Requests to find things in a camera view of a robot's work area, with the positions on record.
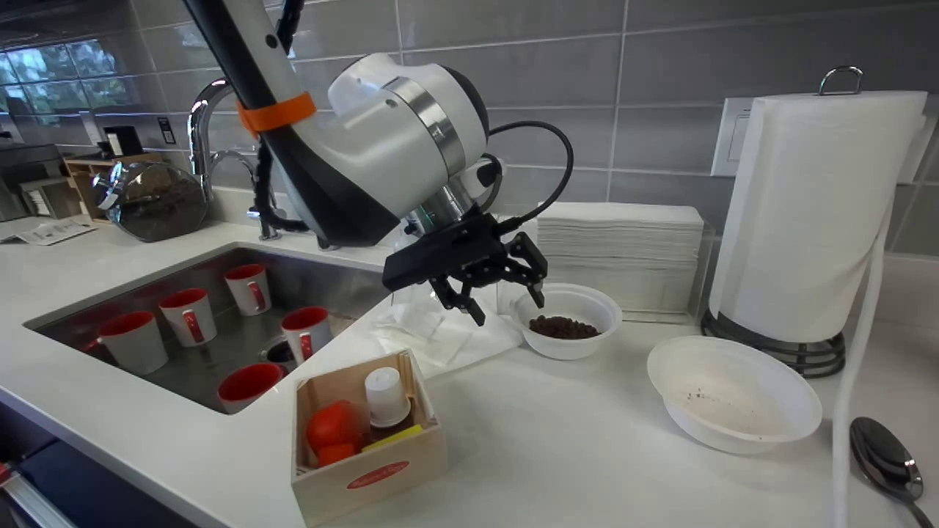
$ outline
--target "paper towel holder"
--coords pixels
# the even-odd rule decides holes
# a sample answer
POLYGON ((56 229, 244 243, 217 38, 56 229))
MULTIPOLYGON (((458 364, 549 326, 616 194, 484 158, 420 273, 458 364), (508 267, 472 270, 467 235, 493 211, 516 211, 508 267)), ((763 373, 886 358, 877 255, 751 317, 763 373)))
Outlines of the paper towel holder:
POLYGON ((836 76, 854 76, 854 94, 860 94, 863 67, 860 65, 836 65, 836 67, 825 70, 825 76, 819 79, 819 97, 825 97, 830 91, 827 82, 836 76))

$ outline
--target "kitchen sink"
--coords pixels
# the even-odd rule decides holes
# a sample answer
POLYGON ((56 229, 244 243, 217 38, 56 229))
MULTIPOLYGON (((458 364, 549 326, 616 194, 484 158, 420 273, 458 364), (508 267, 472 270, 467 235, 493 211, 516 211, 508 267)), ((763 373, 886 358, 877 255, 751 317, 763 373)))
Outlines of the kitchen sink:
POLYGON ((223 411, 217 402, 217 387, 229 373, 255 361, 279 361, 288 370, 293 367, 279 329, 282 317, 291 308, 329 308, 332 334, 340 334, 361 314, 379 305, 387 293, 376 270, 337 267, 252 246, 223 246, 182 261, 176 267, 167 267, 161 273, 153 273, 147 279, 112 287, 62 311, 29 320, 26 329, 120 370, 106 349, 88 349, 88 343, 97 340, 97 329, 126 311, 158 314, 158 299, 185 287, 208 290, 217 337, 200 349, 182 349, 167 320, 156 317, 167 349, 167 364, 150 375, 138 375, 129 370, 126 373, 147 378, 150 384, 158 384, 191 402, 200 402, 211 411, 223 411), (223 279, 229 267, 249 261, 267 264, 270 279, 270 311, 258 317, 244 317, 238 311, 223 279))

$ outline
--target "white countertop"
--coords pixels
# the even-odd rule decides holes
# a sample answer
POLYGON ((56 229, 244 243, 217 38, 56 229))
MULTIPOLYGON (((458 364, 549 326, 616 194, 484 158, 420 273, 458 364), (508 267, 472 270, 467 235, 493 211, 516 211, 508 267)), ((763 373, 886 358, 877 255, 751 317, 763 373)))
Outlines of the white countertop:
MULTIPOLYGON (((258 243, 223 223, 164 243, 103 226, 62 246, 0 246, 0 399, 200 525, 302 525, 288 434, 296 381, 379 355, 358 326, 252 408, 214 414, 85 358, 26 320, 226 243, 258 243)), ((379 270, 384 249, 323 255, 311 238, 282 252, 379 270)), ((857 384, 857 414, 883 419, 916 452, 924 510, 939 516, 939 317, 933 261, 889 258, 883 317, 857 384)), ((337 525, 827 525, 830 425, 763 458, 687 440, 646 378, 646 352, 690 326, 625 326, 622 346, 584 364, 528 349, 431 378, 449 434, 443 478, 337 525)), ((830 417, 839 378, 813 381, 830 417)), ((851 478, 851 528, 904 525, 904 513, 851 478)))

